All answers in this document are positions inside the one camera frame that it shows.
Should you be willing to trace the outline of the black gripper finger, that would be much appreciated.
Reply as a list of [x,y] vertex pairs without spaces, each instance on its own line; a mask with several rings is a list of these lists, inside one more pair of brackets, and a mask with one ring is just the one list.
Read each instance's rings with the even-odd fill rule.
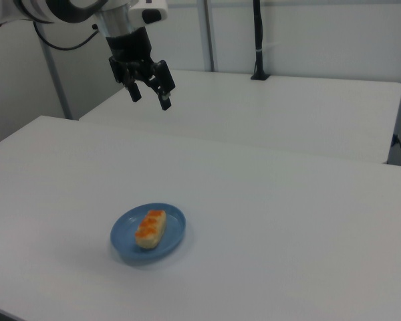
[[176,88],[168,64],[164,60],[144,60],[143,68],[144,83],[156,93],[162,110],[168,110],[172,106],[171,92]]
[[115,81],[127,89],[133,102],[139,101],[142,95],[139,91],[138,85],[136,84],[135,77],[128,67],[128,64],[119,62],[115,60],[114,57],[109,58],[109,63]]

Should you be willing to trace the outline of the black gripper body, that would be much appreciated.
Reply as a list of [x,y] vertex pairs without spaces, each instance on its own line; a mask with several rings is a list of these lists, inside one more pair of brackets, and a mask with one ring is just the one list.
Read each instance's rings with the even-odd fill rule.
[[111,65],[117,63],[144,62],[153,64],[152,46],[145,27],[119,37],[107,37],[106,41],[112,52]]

